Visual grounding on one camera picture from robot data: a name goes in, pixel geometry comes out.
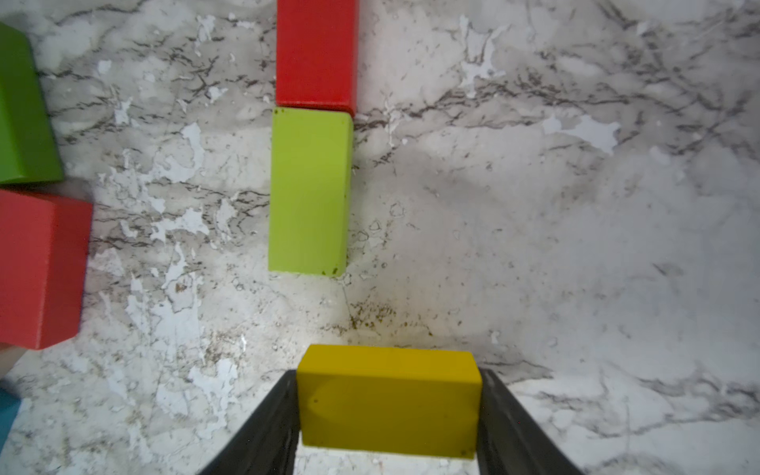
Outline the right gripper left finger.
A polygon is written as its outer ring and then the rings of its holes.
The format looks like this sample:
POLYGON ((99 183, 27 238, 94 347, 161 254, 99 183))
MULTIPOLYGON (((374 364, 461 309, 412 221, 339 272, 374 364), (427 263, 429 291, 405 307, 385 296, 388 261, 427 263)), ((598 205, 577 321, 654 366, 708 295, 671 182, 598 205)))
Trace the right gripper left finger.
POLYGON ((292 475, 300 435, 296 372, 286 371, 202 475, 292 475))

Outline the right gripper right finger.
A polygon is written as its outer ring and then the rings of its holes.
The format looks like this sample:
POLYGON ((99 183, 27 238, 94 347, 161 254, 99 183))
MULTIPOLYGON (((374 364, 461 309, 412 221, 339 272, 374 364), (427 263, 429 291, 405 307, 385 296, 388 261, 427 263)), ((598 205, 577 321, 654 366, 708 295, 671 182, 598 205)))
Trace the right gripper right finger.
POLYGON ((499 375, 480 370, 483 388, 477 435, 477 461, 482 474, 581 475, 499 375))

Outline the yellow block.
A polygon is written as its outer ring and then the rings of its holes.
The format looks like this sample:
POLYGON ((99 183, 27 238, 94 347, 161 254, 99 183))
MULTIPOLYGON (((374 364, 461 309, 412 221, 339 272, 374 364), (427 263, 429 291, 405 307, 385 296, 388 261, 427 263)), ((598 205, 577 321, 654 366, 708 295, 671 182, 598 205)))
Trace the yellow block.
POLYGON ((483 382, 469 352, 313 344, 296 381, 304 445, 475 455, 483 382))

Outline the teal block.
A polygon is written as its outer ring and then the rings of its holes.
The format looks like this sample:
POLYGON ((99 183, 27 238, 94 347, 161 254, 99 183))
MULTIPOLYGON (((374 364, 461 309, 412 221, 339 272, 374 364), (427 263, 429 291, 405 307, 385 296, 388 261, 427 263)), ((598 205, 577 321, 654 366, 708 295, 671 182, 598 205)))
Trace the teal block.
POLYGON ((10 435, 13 423, 19 413, 21 400, 15 395, 0 390, 0 451, 10 435))

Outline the lime green block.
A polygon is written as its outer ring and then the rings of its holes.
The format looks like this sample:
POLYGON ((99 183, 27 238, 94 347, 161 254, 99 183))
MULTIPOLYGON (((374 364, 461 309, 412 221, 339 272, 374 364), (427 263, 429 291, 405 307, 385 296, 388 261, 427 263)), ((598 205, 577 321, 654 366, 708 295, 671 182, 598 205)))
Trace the lime green block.
POLYGON ((343 112, 273 113, 268 269, 346 271, 353 120, 343 112))

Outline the red block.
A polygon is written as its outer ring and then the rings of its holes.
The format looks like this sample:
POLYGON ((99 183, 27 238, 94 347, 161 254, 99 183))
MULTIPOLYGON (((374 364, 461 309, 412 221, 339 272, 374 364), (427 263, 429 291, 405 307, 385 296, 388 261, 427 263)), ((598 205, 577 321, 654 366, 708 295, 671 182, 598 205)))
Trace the red block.
POLYGON ((354 115, 359 2, 278 0, 276 104, 354 115))
POLYGON ((1 191, 1 341, 43 350, 78 334, 93 205, 1 191))

